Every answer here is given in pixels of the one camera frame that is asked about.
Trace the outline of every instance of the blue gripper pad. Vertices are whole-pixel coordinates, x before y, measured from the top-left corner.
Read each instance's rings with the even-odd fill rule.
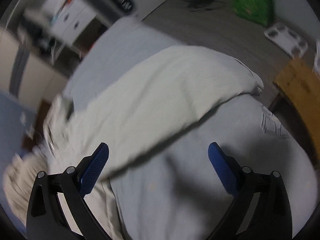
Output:
[[[101,143],[95,152],[90,156],[90,161],[86,170],[79,178],[78,192],[82,198],[89,194],[96,184],[104,165],[109,158],[109,147],[105,143]]]
[[[225,190],[236,198],[239,193],[237,177],[226,160],[227,156],[217,143],[213,142],[209,145],[208,156]]]

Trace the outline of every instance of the white drawer unit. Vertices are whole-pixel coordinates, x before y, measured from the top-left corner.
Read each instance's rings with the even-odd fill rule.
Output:
[[[81,0],[74,0],[72,4],[66,8],[55,21],[51,28],[51,33],[63,39],[63,33],[76,17],[83,11],[86,4]]]
[[[87,25],[95,18],[96,13],[89,7],[85,7],[76,19],[68,26],[63,33],[63,40],[66,44],[72,43],[78,38]]]

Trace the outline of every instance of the white wall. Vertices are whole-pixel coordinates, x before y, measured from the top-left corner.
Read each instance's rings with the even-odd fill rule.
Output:
[[[306,0],[275,0],[275,13],[314,39],[320,38],[320,22]]]
[[[16,29],[18,28],[21,16],[23,15],[23,12],[25,8],[27,7],[41,7],[45,0],[19,0],[19,2],[12,8],[11,6],[9,9],[13,11],[13,13],[5,12],[4,17],[2,17],[1,22],[7,22],[10,19],[10,23],[8,25],[9,30],[12,32],[16,32]]]
[[[45,0],[41,9],[48,15],[54,16],[62,7],[64,2],[65,0]]]

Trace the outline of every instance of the pillow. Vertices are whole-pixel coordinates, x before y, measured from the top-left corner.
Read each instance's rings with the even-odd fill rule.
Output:
[[[29,199],[38,172],[48,172],[47,160],[42,155],[15,155],[4,171],[3,191],[12,213],[26,226]]]

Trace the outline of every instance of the metal screw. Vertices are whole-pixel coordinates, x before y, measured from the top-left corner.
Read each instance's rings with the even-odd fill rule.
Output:
[[[279,178],[279,177],[280,177],[280,173],[277,172],[277,171],[274,171],[272,174],[273,174],[273,176],[275,176],[276,178]]]
[[[68,173],[68,174],[71,174],[71,173],[73,173],[75,170],[76,170],[76,168],[75,168],[74,166],[70,166],[70,167],[67,168],[67,173]]]
[[[251,169],[250,169],[249,167],[247,167],[247,166],[244,166],[244,167],[242,168],[242,171],[243,171],[244,173],[250,173],[250,172],[251,172]]]
[[[40,171],[39,173],[38,173],[38,178],[42,178],[44,176],[44,171]]]

